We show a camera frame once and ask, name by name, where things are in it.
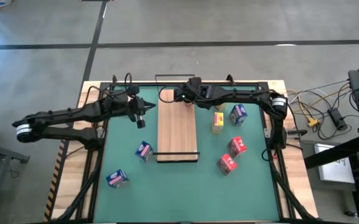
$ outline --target desk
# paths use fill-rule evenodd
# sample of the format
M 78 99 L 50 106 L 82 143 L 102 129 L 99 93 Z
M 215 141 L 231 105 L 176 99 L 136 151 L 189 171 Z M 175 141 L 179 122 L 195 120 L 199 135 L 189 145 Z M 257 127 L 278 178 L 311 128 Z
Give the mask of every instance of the desk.
M 286 94 L 286 87 L 282 80 L 268 80 L 263 82 L 267 82 L 270 89 L 274 89 L 279 93 Z M 82 106 L 84 104 L 86 91 L 89 86 L 101 86 L 102 84 L 103 82 L 85 82 L 83 85 L 78 106 Z M 99 93 L 97 91 L 91 91 L 88 97 L 88 101 L 95 101 L 98 99 L 98 97 Z M 269 127 L 270 122 L 268 116 L 266 115 L 265 120 L 267 127 Z M 288 112 L 284 125 L 287 129 L 294 128 L 294 120 L 290 112 Z M 91 124 L 86 122 L 76 122 L 74 124 L 74 128 L 76 129 L 82 129 L 90 126 Z M 298 142 L 295 140 L 289 139 L 288 142 L 291 144 L 298 145 Z M 70 203 L 76 196 L 77 192 L 80 190 L 83 178 L 85 177 L 85 175 L 89 175 L 91 169 L 94 166 L 97 152 L 86 152 L 86 150 L 80 150 L 72 154 L 70 157 L 65 158 L 66 153 L 74 151 L 81 146 L 82 145 L 78 142 L 69 143 L 67 141 L 62 141 L 60 144 L 60 150 L 55 164 L 54 176 L 52 177 L 50 194 L 47 201 L 47 208 L 44 214 L 44 221 L 50 218 L 59 217 L 65 211 L 65 209 L 70 205 Z M 285 161 L 287 178 L 291 190 L 294 192 L 301 204 L 305 206 L 308 212 L 311 213 L 313 216 L 317 216 L 317 211 L 312 191 L 310 189 L 306 168 L 303 163 L 302 152 L 297 148 L 287 147 L 285 150 L 283 150 L 283 158 Z M 90 204 L 95 202 L 91 202 L 92 198 L 90 197 L 90 195 L 92 191 L 96 192 L 96 189 L 92 187 L 88 191 L 84 200 L 84 204 L 82 206 L 82 214 L 79 215 L 77 218 L 86 218 L 93 215 L 94 211 L 92 206 L 90 206 Z M 284 217 L 289 217 L 286 198 L 284 196 L 284 193 L 280 189 L 279 195 L 282 215 Z

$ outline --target concrete floor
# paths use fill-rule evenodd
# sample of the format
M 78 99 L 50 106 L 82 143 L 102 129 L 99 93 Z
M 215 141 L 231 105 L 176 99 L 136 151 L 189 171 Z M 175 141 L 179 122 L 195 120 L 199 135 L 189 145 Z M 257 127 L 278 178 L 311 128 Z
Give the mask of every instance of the concrete floor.
M 100 6 L 77 0 L 15 0 L 0 9 L 0 45 L 90 44 Z M 348 39 L 359 39 L 359 0 L 115 0 L 108 3 L 99 43 Z M 0 223 L 42 220 L 59 144 L 21 144 L 11 123 L 33 112 L 75 106 L 88 53 L 0 50 L 0 146 L 31 155 L 29 164 L 13 164 L 19 178 L 5 179 Z M 123 78 L 127 72 L 135 80 L 153 80 L 158 73 L 219 80 L 230 73 L 242 80 L 285 80 L 287 88 L 303 90 L 345 80 L 348 70 L 358 68 L 359 45 L 98 49 L 90 80 L 110 80 L 113 74 Z M 347 100 L 341 101 L 340 111 L 356 114 Z M 347 122 L 354 129 L 330 141 L 357 136 L 359 121 Z M 307 128 L 302 116 L 297 123 Z M 325 124 L 326 133 L 333 129 Z M 318 140 L 313 133 L 304 139 Z M 320 217 L 359 223 L 342 215 L 342 193 L 314 189 Z

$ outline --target black metal frame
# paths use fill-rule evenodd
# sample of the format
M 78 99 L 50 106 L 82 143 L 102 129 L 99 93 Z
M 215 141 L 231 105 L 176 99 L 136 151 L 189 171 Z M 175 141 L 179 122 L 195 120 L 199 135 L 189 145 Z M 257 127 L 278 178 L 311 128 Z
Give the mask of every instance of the black metal frame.
M 178 83 L 183 83 L 182 81 L 178 81 L 178 82 L 164 82 L 164 81 L 159 81 L 159 82 L 136 82 L 137 85 L 139 86 L 164 86 L 164 85 L 172 85 L 172 84 L 178 84 Z M 221 86 L 233 86 L 232 82 L 203 82 L 203 84 L 210 84 L 210 85 L 221 85 Z M 100 88 L 103 89 L 105 87 L 107 87 L 109 85 L 108 82 L 103 82 L 100 85 Z M 236 86 L 254 86 L 255 88 L 262 88 L 262 89 L 268 89 L 269 85 L 267 82 L 242 82 L 242 83 L 237 83 Z M 266 128 L 266 121 L 264 118 L 264 112 L 261 108 L 259 108 L 260 111 L 260 115 L 261 115 L 261 121 L 263 124 L 263 128 Z M 103 127 L 106 130 L 106 134 L 107 134 L 107 127 L 108 127 L 108 121 L 103 122 Z M 82 185 L 84 184 L 84 182 L 87 180 L 88 175 L 90 173 L 90 164 L 91 164 L 91 160 L 92 160 L 93 154 L 92 153 L 88 153 L 86 155 L 86 166 L 84 167 L 84 176 L 83 176 L 83 181 L 82 181 Z M 103 158 L 103 150 L 101 150 L 98 153 L 98 157 L 97 157 L 97 162 L 101 163 L 101 160 Z M 286 172 L 286 166 L 284 164 L 284 158 L 283 158 L 283 154 L 281 153 L 281 151 L 277 154 L 277 159 L 279 161 L 279 166 L 280 166 L 280 173 L 281 176 L 283 178 L 283 180 L 285 181 L 286 184 L 289 183 L 288 178 L 287 178 L 287 172 Z M 274 180 L 274 176 L 272 173 L 272 167 L 271 167 L 271 175 L 272 175 L 272 180 L 273 180 L 273 189 L 274 189 L 274 194 L 275 194 L 275 198 L 276 198 L 276 205 L 277 205 L 277 212 L 279 215 L 280 220 L 282 220 L 284 218 L 283 216 L 283 212 L 282 212 L 282 205 L 281 205 L 281 201 L 280 201 L 280 194 L 279 194 L 279 189 L 277 186 L 277 182 Z M 92 222 L 93 218 L 94 218 L 94 211 L 95 211 L 95 204 L 96 204 L 96 197 L 97 197 L 97 188 L 98 188 L 98 184 L 99 184 L 99 179 L 100 179 L 100 173 L 97 174 L 97 181 L 93 183 L 93 188 L 91 191 L 91 198 L 90 198 L 90 207 L 89 207 L 89 211 L 88 211 L 88 218 L 86 219 L 87 222 Z M 77 214 L 76 214 L 76 219 L 77 220 L 84 220 L 82 218 L 82 209 L 83 208 L 83 201 L 82 201 L 82 205 L 80 208 L 77 209 Z M 289 211 L 289 215 L 290 218 L 295 218 L 295 214 L 294 214 L 294 207 L 291 205 L 290 201 L 287 198 L 287 208 Z

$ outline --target green mat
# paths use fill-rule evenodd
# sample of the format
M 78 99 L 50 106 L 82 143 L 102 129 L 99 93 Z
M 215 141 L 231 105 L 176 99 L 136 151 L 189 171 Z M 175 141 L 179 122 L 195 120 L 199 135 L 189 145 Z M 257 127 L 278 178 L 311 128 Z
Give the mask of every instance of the green mat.
M 254 87 L 237 86 L 239 90 Z M 139 96 L 157 104 L 155 86 L 142 86 Z M 246 105 L 248 117 L 234 127 L 228 118 L 234 104 L 225 104 L 221 134 L 211 133 L 215 109 L 195 107 L 197 163 L 143 163 L 135 151 L 142 141 L 157 150 L 157 107 L 144 116 L 146 128 L 137 129 L 128 117 L 109 121 L 94 222 L 201 222 L 279 220 L 257 105 Z M 224 176 L 216 163 L 228 153 L 230 139 L 241 136 L 247 151 L 235 158 L 237 169 Z M 129 184 L 110 187 L 106 176 L 122 169 Z

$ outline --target black stand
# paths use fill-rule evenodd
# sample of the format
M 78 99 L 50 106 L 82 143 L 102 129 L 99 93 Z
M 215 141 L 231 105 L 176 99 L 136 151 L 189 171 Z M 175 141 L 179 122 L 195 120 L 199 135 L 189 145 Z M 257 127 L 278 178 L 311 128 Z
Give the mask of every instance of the black stand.
M 306 169 L 322 166 L 359 152 L 359 137 L 304 159 Z

